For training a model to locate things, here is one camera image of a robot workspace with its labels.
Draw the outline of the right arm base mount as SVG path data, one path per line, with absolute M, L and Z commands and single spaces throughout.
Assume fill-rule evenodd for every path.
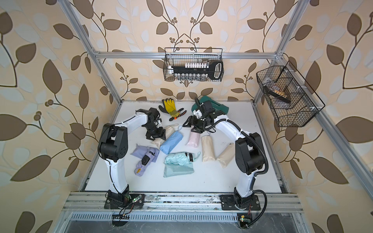
M 258 196 L 252 194 L 246 198 L 242 198 L 238 194 L 220 195 L 221 208 L 224 211 L 259 211 L 261 210 Z

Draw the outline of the purple umbrella sleeve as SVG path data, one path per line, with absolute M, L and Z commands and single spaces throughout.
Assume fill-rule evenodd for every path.
M 160 150 L 158 148 L 154 147 L 147 147 L 147 146 L 141 146 L 141 145 L 136 145 L 135 150 L 131 153 L 132 156 L 135 156 L 139 159 L 142 159 L 144 155 L 148 152 L 152 152 L 154 155 L 154 159 L 152 160 L 152 163 L 155 163 L 157 161 L 157 158 L 159 156 Z

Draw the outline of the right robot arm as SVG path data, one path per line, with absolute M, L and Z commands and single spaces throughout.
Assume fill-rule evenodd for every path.
M 188 117 L 183 127 L 191 128 L 192 132 L 199 134 L 216 128 L 235 143 L 235 160 L 242 176 L 235 187 L 234 195 L 236 200 L 248 200 L 254 194 L 256 176 L 267 173 L 269 169 L 261 136 L 243 130 L 224 112 L 216 110 L 211 101 L 202 103 L 195 98 L 195 103 L 197 109 Z

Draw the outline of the mint green umbrella sleeve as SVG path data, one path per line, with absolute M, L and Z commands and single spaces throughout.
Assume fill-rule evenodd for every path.
M 168 178 L 173 176 L 189 175 L 193 173 L 194 168 L 192 163 L 188 163 L 185 165 L 166 164 L 163 177 Z

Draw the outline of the purple umbrella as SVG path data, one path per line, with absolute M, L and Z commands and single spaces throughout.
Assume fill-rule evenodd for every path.
M 134 174 L 141 177 L 147 167 L 152 163 L 152 160 L 154 159 L 154 155 L 152 152 L 148 151 L 142 159 L 136 164 L 136 168 L 134 170 Z

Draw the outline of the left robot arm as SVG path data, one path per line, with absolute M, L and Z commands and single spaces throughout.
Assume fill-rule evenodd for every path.
M 120 123 L 104 125 L 98 144 L 98 153 L 106 161 L 111 180 L 110 191 L 122 194 L 128 187 L 125 178 L 124 157 L 128 152 L 129 135 L 139 127 L 146 129 L 145 138 L 166 140 L 160 113 L 155 108 L 139 109 L 134 116 Z

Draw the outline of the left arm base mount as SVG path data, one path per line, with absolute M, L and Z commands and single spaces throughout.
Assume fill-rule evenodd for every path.
M 124 209 L 131 208 L 132 206 L 143 206 L 144 198 L 144 194 L 130 194 L 127 191 L 123 194 L 118 194 L 109 190 L 106 194 L 104 209 Z

